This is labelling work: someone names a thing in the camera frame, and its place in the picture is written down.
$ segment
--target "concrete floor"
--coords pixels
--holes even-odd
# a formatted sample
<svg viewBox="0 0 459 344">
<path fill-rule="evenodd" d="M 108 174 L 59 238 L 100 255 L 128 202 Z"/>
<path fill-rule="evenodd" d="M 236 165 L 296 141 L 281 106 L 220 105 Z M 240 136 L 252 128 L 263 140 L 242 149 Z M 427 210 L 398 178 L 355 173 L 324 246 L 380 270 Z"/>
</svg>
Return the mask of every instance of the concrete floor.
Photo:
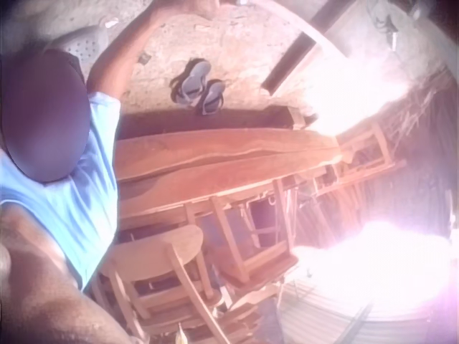
<svg viewBox="0 0 459 344">
<path fill-rule="evenodd" d="M 310 19 L 325 0 L 279 0 Z M 3 52 L 18 50 L 31 39 L 53 39 L 104 20 L 120 23 L 108 30 L 116 35 L 149 0 L 25 0 L 2 24 Z M 175 108 L 170 81 L 196 57 L 212 64 L 211 78 L 224 80 L 225 107 L 262 110 L 268 105 L 299 108 L 303 115 L 319 114 L 318 130 L 336 133 L 378 111 L 413 84 L 442 67 L 431 44 L 414 24 L 385 1 L 375 11 L 390 13 L 399 30 L 397 52 L 369 18 L 366 0 L 343 16 L 327 37 L 348 56 L 352 68 L 315 49 L 309 66 L 270 97 L 260 86 L 300 31 L 255 7 L 225 7 L 214 21 L 195 16 L 172 19 L 152 37 L 145 52 L 147 65 L 136 66 L 123 113 Z"/>
</svg>

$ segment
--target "corrugated metal sheet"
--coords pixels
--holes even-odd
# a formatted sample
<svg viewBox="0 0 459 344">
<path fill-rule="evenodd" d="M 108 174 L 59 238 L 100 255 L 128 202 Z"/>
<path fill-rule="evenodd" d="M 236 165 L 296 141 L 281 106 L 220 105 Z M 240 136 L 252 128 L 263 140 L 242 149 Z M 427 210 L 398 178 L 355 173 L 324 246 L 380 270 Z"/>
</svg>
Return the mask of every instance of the corrugated metal sheet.
<svg viewBox="0 0 459 344">
<path fill-rule="evenodd" d="M 332 344 L 365 307 L 325 295 L 308 278 L 285 286 L 280 321 L 286 344 Z M 425 341 L 432 303 L 403 312 L 373 306 L 362 320 L 352 344 L 421 344 Z"/>
</svg>

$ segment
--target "person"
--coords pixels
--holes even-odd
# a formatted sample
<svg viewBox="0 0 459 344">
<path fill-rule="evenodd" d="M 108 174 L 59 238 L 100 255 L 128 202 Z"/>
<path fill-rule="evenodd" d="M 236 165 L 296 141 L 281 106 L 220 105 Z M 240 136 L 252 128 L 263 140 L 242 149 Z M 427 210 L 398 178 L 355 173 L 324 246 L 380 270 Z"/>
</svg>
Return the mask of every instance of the person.
<svg viewBox="0 0 459 344">
<path fill-rule="evenodd" d="M 99 56 L 87 80 L 89 136 L 70 175 L 33 181 L 0 149 L 0 343 L 132 343 L 81 291 L 117 227 L 119 99 L 157 28 L 179 14 L 209 17 L 199 2 L 155 0 Z"/>
</svg>

